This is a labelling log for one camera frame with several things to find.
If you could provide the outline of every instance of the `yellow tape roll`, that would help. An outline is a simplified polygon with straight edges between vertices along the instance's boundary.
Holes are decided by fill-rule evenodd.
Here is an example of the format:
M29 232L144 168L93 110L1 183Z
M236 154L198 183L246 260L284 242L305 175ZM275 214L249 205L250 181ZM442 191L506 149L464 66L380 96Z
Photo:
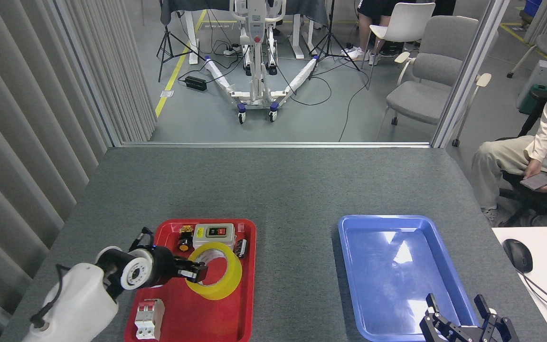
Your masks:
M196 294L217 301L232 294L237 288L239 281L242 279L242 265L239 258L231 251L230 247L225 246L221 242L208 242L198 247L191 255L189 260L193 262L204 262L206 265L215 258L223 257L227 261L225 274L221 279L211 285L202 285L187 281L187 286Z

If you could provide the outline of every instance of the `green container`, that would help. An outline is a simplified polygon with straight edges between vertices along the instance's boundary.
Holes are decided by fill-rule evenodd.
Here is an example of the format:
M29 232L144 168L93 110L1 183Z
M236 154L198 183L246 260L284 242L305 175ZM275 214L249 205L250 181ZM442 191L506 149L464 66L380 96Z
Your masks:
M533 85L531 87L531 90L547 91L547 86ZM529 115L532 113L532 111L534 111L537 105L538 102L536 101L536 99L534 99L531 95L528 95L525 97L525 100L523 100L523 103L520 105L519 112Z

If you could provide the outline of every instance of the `black mouse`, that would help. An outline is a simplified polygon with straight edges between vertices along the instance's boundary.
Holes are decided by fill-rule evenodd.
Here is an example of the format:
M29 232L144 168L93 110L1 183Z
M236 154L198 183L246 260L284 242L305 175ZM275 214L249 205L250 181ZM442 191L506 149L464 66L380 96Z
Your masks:
M533 270L533 258L529 248L524 243L508 238L501 244L506 255L510 258L512 266L522 273L531 272Z

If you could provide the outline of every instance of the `gray table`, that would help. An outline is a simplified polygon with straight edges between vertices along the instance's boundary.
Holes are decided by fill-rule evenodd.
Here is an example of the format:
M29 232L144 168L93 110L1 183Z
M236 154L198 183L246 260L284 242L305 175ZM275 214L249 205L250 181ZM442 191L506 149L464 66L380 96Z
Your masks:
M523 341L547 324L443 149L135 148L107 152L0 342L19 341L57 281L54 264L93 262L143 226L173 218L246 218L257 227L252 342L364 341L337 222L419 214L436 223L470 298L509 316ZM121 342L133 292L95 341Z

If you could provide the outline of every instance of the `person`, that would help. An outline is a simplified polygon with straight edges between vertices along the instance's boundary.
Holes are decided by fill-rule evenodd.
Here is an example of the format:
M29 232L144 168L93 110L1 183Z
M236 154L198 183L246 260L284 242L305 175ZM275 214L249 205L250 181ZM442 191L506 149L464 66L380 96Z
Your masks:
M415 0L360 0L358 3L358 30L360 46L354 46L346 51L353 61L368 60L371 53L368 39L371 35L371 25L388 26L391 13L398 2L415 2ZM381 50L384 40L375 37L373 55Z
M470 183L484 216L492 227L499 227L510 218L510 213L497 205L498 182L501 171L524 178L540 172L547 173L547 103L541 115L541 123L535 136L485 142L472 160ZM539 188L547 192L547 185ZM547 226L547 216L529 217L523 225Z

